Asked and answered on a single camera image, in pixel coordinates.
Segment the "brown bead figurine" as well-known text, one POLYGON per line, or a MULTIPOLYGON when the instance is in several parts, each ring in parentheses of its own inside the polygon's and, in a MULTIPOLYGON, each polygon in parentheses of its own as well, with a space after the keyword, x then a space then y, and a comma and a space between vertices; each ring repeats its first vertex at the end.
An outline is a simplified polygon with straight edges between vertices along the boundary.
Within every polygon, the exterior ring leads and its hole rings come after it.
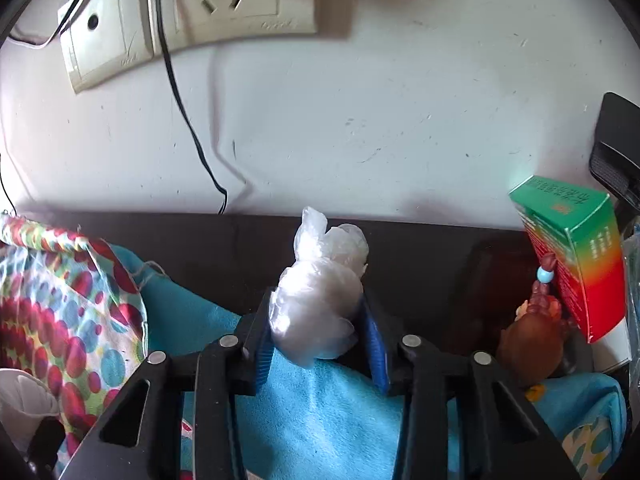
POLYGON ((514 321, 500 334, 498 362, 522 388, 533 387, 558 370, 573 328, 551 292, 557 264, 553 252, 542 256, 529 300, 516 309, 514 321))

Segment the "white sock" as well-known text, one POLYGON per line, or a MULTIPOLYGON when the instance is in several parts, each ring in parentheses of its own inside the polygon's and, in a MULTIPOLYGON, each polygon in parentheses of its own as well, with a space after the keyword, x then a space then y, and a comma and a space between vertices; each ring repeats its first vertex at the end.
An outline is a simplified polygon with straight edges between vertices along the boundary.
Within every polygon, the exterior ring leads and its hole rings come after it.
POLYGON ((12 443, 25 453, 40 422, 60 416, 58 400, 39 379, 16 368, 0 372, 0 419, 12 443))

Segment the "green red gradient box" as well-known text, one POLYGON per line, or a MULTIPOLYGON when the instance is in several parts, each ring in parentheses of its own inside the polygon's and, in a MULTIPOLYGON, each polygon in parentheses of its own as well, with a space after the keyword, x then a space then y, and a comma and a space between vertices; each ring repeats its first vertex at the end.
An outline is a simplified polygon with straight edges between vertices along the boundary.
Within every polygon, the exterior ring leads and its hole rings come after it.
POLYGON ((553 283, 590 344, 626 312, 620 231, 607 192, 533 176, 509 194, 539 260, 555 255, 553 283))

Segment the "black clamp mount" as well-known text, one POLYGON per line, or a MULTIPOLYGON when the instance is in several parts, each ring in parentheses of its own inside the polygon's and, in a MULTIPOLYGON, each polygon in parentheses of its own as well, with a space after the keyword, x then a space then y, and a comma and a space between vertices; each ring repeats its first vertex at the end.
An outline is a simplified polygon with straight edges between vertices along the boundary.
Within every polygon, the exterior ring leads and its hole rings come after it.
POLYGON ((603 96, 594 128, 590 174, 616 199, 618 228, 639 215, 640 110, 614 92, 603 96))

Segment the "clear plastic bag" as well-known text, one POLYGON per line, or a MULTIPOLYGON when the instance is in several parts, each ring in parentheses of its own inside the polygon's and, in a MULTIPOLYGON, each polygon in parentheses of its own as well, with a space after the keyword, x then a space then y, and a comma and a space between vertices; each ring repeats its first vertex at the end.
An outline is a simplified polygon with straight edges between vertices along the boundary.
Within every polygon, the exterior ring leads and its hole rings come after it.
POLYGON ((356 342, 369 245, 358 226, 330 228, 322 212, 306 207, 293 248, 295 261, 270 294, 269 324, 278 350, 308 368, 342 356, 356 342))

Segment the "clear bag with blue items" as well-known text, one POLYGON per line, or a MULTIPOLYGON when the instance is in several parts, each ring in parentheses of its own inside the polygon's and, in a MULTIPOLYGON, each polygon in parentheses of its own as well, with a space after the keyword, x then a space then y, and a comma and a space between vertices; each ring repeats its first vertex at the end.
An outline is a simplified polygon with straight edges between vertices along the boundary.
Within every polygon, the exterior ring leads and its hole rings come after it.
POLYGON ((626 229, 622 248, 626 301, 624 327, 629 354, 627 387, 634 391, 639 389, 639 220, 626 229))

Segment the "polka dot tablecloth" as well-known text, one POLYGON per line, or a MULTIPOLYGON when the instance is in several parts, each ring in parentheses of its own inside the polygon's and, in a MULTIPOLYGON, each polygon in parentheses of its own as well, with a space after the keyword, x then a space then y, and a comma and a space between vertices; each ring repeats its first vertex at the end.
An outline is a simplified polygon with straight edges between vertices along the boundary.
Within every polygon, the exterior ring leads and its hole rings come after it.
POLYGON ((1 369, 24 370, 58 400, 62 474, 148 354, 139 289, 107 242, 2 214, 1 369))

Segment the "white wall socket plate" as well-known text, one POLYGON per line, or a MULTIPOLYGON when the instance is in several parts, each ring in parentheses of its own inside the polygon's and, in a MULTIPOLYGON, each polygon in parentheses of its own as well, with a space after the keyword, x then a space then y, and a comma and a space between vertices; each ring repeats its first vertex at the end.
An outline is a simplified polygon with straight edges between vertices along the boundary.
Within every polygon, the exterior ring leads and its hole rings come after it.
POLYGON ((80 93, 169 51, 259 36, 310 35, 318 0, 85 0, 60 45, 80 93))

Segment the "blue cloth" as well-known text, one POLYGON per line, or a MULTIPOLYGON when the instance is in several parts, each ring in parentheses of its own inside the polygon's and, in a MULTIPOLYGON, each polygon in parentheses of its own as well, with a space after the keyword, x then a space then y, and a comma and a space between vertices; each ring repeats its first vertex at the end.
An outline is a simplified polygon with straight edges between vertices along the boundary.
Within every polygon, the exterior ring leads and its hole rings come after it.
MULTIPOLYGON (((150 350, 181 356, 235 329, 236 315, 147 268, 130 250, 115 255, 142 287, 150 350)), ((627 410, 620 384, 603 374, 548 379, 527 399, 585 479, 620 455, 627 410)), ((262 479, 388 479, 402 401, 334 362, 301 368, 275 354, 258 396, 236 401, 245 467, 262 479)))

